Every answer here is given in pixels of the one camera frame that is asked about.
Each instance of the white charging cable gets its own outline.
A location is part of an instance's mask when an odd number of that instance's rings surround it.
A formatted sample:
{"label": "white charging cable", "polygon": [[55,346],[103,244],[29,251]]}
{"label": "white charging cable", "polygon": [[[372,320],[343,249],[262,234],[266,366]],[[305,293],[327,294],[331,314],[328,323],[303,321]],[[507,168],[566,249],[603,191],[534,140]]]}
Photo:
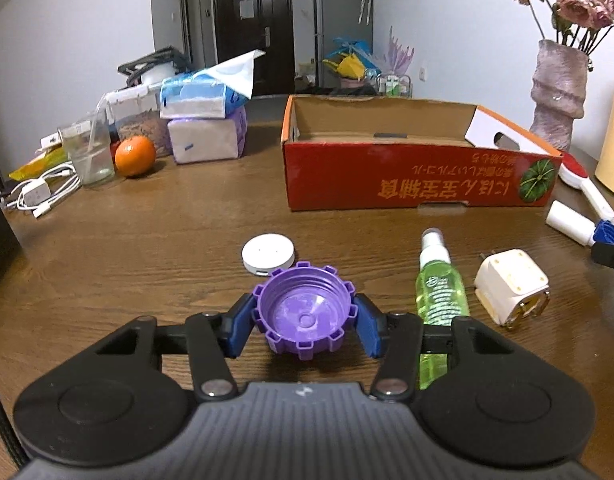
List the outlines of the white charging cable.
{"label": "white charging cable", "polygon": [[[49,197],[43,200],[36,205],[26,204],[25,202],[25,188],[28,184],[33,182],[39,182],[42,186],[43,183],[46,184],[46,181],[50,178],[59,178],[59,177],[68,177],[68,179],[63,182],[61,187],[59,187],[56,191],[50,192]],[[9,202],[6,208],[16,208],[20,211],[31,211],[35,218],[39,218],[39,216],[47,213],[53,205],[62,200],[63,198],[71,195],[74,191],[76,191],[79,187],[81,187],[81,179],[77,175],[76,170],[74,169],[74,164],[72,162],[64,162],[63,164],[59,164],[47,170],[38,178],[30,178],[29,180],[25,180],[24,182],[20,182],[13,190],[10,196],[13,196],[19,189],[18,197],[16,200]]]}

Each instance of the green spray bottle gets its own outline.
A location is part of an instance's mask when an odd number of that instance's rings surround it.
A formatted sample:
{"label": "green spray bottle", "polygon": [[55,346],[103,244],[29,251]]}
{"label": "green spray bottle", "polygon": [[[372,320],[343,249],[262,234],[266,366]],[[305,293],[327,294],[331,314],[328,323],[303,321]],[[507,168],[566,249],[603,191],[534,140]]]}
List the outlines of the green spray bottle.
{"label": "green spray bottle", "polygon": [[[440,230],[427,229],[422,236],[420,274],[416,280],[418,316],[425,324],[446,325],[456,316],[469,316],[469,305],[459,272],[452,267]],[[447,355],[420,357],[420,389],[447,373]]]}

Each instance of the purple bottle cap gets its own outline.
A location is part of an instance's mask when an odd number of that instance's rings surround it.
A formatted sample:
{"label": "purple bottle cap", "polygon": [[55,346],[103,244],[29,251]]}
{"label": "purple bottle cap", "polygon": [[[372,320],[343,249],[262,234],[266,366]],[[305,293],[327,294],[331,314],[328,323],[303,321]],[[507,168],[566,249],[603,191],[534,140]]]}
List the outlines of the purple bottle cap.
{"label": "purple bottle cap", "polygon": [[291,352],[307,361],[318,352],[340,348],[357,307],[351,301],[354,285],[337,273],[332,266],[321,269],[298,262],[292,269],[276,269],[254,289],[254,321],[274,352]]}

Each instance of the cardboard box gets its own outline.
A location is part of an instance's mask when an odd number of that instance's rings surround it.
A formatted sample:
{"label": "cardboard box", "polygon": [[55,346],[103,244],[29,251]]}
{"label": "cardboard box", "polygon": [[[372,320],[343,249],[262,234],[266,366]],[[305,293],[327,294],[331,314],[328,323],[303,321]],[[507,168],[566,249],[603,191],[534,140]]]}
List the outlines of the cardboard box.
{"label": "cardboard box", "polygon": [[544,206],[561,153],[487,108],[291,96],[282,131],[294,210]]}

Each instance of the glass cup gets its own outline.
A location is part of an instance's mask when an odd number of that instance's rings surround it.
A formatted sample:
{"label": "glass cup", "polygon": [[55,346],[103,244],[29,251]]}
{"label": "glass cup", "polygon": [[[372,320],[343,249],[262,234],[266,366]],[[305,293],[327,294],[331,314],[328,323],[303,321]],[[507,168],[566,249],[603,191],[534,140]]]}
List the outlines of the glass cup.
{"label": "glass cup", "polygon": [[75,123],[60,126],[58,132],[83,186],[100,182],[114,174],[110,127],[104,108],[98,114],[90,112]]}

